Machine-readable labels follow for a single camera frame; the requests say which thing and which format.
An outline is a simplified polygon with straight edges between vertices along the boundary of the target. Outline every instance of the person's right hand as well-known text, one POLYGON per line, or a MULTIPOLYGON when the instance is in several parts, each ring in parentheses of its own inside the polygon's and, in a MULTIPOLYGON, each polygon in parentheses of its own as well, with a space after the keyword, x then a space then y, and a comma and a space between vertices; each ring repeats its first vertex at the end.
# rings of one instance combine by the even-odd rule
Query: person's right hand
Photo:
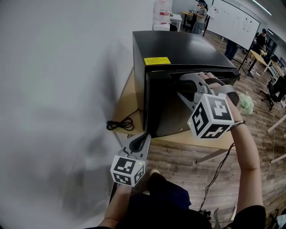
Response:
MULTIPOLYGON (((216 78, 212 73, 207 73, 207 74, 204 74, 204 73, 200 73, 199 76, 203 79, 203 80, 206 80, 208 78, 216 78)), ((217 87, 221 87, 220 84, 218 83, 213 83, 213 84, 210 84, 210 88, 213 89, 213 88, 217 88, 217 87)), ((236 106, 232 103, 232 101, 230 100, 230 98, 227 96, 227 103, 229 105, 229 108, 231 110, 231 114, 232 114, 232 117, 234 119, 235 122, 237 121, 241 121, 242 120, 242 117, 240 115, 240 112, 238 111, 238 109, 236 108, 236 106)))

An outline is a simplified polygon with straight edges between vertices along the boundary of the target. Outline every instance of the wooden floor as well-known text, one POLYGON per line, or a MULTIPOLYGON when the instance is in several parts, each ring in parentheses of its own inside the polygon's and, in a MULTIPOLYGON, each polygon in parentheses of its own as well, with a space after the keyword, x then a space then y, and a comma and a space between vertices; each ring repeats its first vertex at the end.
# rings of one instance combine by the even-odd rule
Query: wooden floor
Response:
MULTIPOLYGON (((222 53, 225 52, 226 42, 221 42, 219 36, 206 34, 206 38, 222 53)), ((244 55, 238 50, 236 59, 243 60, 244 55)), ((277 158, 284 154, 285 139, 283 135, 286 133, 286 122, 275 129, 274 132, 267 133, 266 130, 278 121, 286 110, 282 108, 280 103, 276 103, 272 111, 269 111, 267 101, 262 102, 260 90, 267 90, 267 83, 270 80, 270 73, 263 73, 264 66, 256 63, 254 70, 259 75, 253 74, 255 79, 247 77, 241 70, 241 79, 234 85, 239 93, 248 94, 256 101, 253 114, 244 114, 246 124, 256 142, 260 161, 261 161, 261 179, 264 178, 270 167, 272 158, 277 158)), ((189 192, 191 209, 199 210, 205 195, 205 187, 212 180, 215 171, 224 158, 224 156, 196 165, 195 161, 205 155, 212 153, 213 150, 206 148, 195 148, 185 145, 174 145, 166 142, 158 142, 152 140, 150 152, 148 156, 149 169, 158 169, 169 181, 185 188, 189 192)), ((212 213, 219 208, 220 222, 230 221, 234 204, 238 197, 240 179, 240 169, 237 162, 236 152, 232 152, 216 182, 210 188, 203 209, 211 210, 212 213)), ((266 207, 267 217, 279 208, 280 213, 286 208, 286 159, 273 164, 262 183, 263 199, 266 207)))

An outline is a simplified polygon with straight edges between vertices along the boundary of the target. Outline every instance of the ceiling light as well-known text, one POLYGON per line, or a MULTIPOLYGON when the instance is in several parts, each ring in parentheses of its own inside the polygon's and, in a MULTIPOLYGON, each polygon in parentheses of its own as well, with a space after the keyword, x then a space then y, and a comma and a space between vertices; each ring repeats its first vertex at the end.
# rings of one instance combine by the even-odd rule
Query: ceiling light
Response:
POLYGON ((270 32, 270 34, 274 35, 270 30, 268 30, 268 32, 270 32))
POLYGON ((265 9, 262 5, 260 5, 258 2, 256 2, 255 0, 252 0, 253 2, 255 2, 257 5, 259 5, 261 8, 263 8, 267 13, 269 13, 271 16, 272 14, 267 10, 265 9))

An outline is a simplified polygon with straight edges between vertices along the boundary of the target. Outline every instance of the person in background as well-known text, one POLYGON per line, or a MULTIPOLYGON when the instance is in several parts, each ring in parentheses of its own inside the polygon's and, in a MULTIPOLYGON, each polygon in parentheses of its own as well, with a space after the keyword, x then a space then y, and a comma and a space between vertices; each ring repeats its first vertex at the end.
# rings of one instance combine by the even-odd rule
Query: person in background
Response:
POLYGON ((199 0, 198 1, 198 6, 201 7, 201 9, 198 11, 198 13, 193 13, 194 15, 197 16, 197 21, 193 27, 193 34, 202 34, 202 30, 205 25, 205 20, 206 20, 206 14, 208 11, 207 4, 205 0, 199 0))
MULTIPOLYGON (((211 73, 200 73, 207 80, 211 73)), ((221 87, 218 83, 210 88, 221 87)), ((238 109, 227 97, 233 119, 241 121, 238 109)), ((231 129, 240 166, 240 188, 234 221, 226 229, 265 229, 266 213, 262 201, 260 160, 257 147, 245 123, 231 129)), ((167 181, 151 170, 150 195, 131 195, 131 187, 119 185, 104 220, 96 229, 211 229, 210 222, 199 212, 189 209, 188 191, 167 181)))
MULTIPOLYGON (((263 49, 264 52, 266 52, 266 44, 267 44, 266 34, 267 34, 267 30, 263 29, 261 34, 257 33, 255 35, 254 44, 252 45, 251 50, 255 51, 258 54, 260 54, 260 49, 263 49)), ((252 61, 254 60, 254 56, 250 55, 248 59, 250 61, 249 62, 247 61, 247 62, 250 65, 252 61)))
POLYGON ((232 60, 236 55, 238 50, 237 44, 231 40, 227 41, 227 49, 225 50, 224 55, 229 59, 232 60))

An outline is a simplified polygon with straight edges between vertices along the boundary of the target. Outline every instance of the yellow label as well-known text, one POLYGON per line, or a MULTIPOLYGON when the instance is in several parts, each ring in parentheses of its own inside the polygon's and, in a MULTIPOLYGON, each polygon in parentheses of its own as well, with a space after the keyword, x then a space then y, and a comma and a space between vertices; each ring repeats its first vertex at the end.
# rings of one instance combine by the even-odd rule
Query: yellow label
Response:
POLYGON ((146 65, 153 65, 153 64, 170 64, 170 60, 168 57, 152 57, 152 58, 144 58, 146 65))

